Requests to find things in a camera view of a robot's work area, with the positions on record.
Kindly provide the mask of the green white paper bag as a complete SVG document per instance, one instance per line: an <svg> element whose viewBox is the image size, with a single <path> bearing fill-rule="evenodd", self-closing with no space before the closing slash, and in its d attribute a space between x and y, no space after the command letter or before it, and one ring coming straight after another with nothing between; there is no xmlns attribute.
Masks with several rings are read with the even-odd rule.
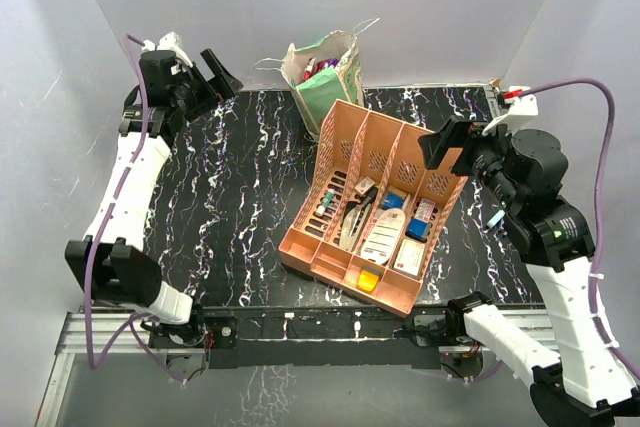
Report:
<svg viewBox="0 0 640 427"><path fill-rule="evenodd" d="M358 36L378 21L377 18L367 19L350 31L334 30L306 47L290 44L282 59L263 58L254 64L256 69L265 70L265 64L271 62L271 68L282 75L313 140L320 138L322 122L335 101L364 105ZM338 58L339 63L302 82L310 58L317 61Z"/></svg>

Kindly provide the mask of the orange plastic desk organizer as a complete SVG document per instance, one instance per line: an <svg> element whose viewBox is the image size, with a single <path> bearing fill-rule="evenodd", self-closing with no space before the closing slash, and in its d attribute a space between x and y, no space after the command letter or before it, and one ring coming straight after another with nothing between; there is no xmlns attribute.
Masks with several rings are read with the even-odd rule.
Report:
<svg viewBox="0 0 640 427"><path fill-rule="evenodd" d="M460 151L447 152L436 170L424 166L420 136L426 130L343 100L334 102L321 127L310 191L279 246L284 265L405 317L422 289L439 235L465 185L452 173ZM315 210L328 188L336 194L320 217ZM405 215L390 260L368 261L360 250L384 210ZM409 221L429 223L417 278L393 269ZM377 272L372 293L357 288L362 270Z"/></svg>

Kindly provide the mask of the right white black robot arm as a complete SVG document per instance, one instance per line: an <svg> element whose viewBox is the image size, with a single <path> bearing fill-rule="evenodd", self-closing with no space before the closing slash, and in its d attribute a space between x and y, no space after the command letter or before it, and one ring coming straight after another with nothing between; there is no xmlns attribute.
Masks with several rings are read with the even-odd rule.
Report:
<svg viewBox="0 0 640 427"><path fill-rule="evenodd" d="M536 284L554 333L549 349L480 292L449 301L446 332L488 347L528 388L548 426L612 426L639 414L639 386L614 353L594 289L596 246L583 214L560 194L568 160L553 135L450 118L419 138L434 170L459 149L452 174L478 179L504 213L504 229Z"/></svg>

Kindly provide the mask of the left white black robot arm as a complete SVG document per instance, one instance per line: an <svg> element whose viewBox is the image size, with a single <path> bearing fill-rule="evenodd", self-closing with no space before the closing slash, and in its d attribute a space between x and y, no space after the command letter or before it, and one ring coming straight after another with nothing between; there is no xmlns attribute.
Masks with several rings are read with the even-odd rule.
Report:
<svg viewBox="0 0 640 427"><path fill-rule="evenodd" d="M201 57L211 79L176 47L141 54L143 83L125 99L104 197L84 237L69 241L64 252L89 300L172 325L172 334L186 346L204 339L207 323L192 312L192 297L163 280L159 263L143 248L149 204L178 135L243 87L211 50L203 50Z"/></svg>

